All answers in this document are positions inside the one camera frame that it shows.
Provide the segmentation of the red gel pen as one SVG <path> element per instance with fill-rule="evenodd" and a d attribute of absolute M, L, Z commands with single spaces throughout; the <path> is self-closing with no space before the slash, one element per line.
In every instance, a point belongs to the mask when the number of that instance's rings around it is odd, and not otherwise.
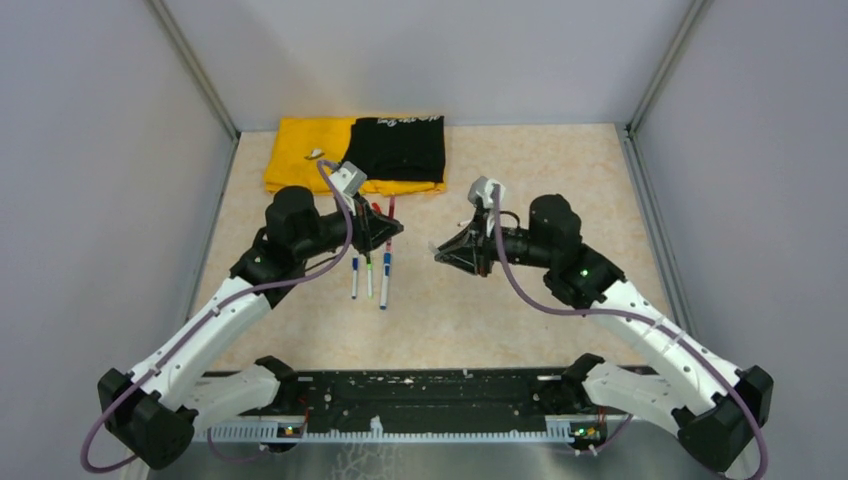
<path fill-rule="evenodd" d="M 387 214 L 387 216 L 390 219 L 395 219 L 395 209 L 396 209 L 396 197 L 392 196 L 389 199 L 388 214 Z M 392 238 L 388 239 L 387 242 L 386 242 L 386 246 L 385 246 L 386 255 L 389 255 L 389 254 L 392 253 L 392 242 L 393 242 Z"/>

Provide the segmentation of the white green-tipped pen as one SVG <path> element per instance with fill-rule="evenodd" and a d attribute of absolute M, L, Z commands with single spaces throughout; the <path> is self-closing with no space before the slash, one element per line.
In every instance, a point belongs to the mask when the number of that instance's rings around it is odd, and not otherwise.
<path fill-rule="evenodd" d="M 374 298 L 374 264 L 370 256 L 366 256 L 366 291 L 368 298 Z"/>

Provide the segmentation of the white blue-ended marker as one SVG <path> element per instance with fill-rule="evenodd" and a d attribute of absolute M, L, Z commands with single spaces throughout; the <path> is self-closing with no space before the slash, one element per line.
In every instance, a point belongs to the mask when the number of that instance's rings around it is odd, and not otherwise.
<path fill-rule="evenodd" d="M 351 299 L 358 298 L 358 282 L 359 282 L 359 256 L 355 255 L 352 258 L 352 281 L 351 281 Z"/>

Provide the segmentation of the large white blue marker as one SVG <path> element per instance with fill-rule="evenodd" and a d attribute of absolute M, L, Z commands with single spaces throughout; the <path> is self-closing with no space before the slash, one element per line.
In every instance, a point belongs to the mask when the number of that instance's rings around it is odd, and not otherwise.
<path fill-rule="evenodd" d="M 386 310 L 388 308 L 391 270 L 392 270 L 392 252 L 386 251 L 383 254 L 383 268 L 382 268 L 382 279 L 381 279 L 381 287 L 380 287 L 379 308 L 381 310 Z"/>

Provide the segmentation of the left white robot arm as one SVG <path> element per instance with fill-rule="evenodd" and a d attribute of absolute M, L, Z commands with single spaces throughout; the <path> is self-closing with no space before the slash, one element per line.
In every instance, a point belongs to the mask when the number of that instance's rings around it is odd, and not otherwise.
<path fill-rule="evenodd" d="M 109 473 L 135 461 L 162 470 L 183 455 L 200 431 L 252 409 L 267 406 L 285 414 L 297 406 L 300 388 L 274 357 L 216 386 L 198 382 L 295 286 L 320 277 L 307 270 L 311 258 L 350 249 L 369 253 L 403 232 L 399 220 L 376 212 L 353 188 L 331 193 L 336 211 L 320 214 L 308 189 L 278 191 L 250 247 L 201 310 L 134 367 L 111 368 L 100 377 L 101 414 L 80 452 L 86 471 Z"/>

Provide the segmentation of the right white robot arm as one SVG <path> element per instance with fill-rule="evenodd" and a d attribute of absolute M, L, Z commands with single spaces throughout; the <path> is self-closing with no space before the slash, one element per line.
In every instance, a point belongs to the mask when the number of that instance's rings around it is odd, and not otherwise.
<path fill-rule="evenodd" d="M 586 244 L 581 219 L 559 194 L 534 199 L 525 227 L 506 228 L 496 198 L 474 199 L 474 214 L 434 250 L 439 263 L 485 277 L 495 265 L 543 270 L 558 301 L 556 316 L 583 316 L 637 351 L 650 368 L 640 375 L 585 355 L 563 385 L 576 412 L 595 405 L 639 417 L 672 434 L 698 463 L 721 478 L 750 445 L 759 453 L 755 478 L 769 455 L 762 432 L 773 378 L 761 367 L 741 368 L 696 341 L 649 302 L 612 261 Z"/>

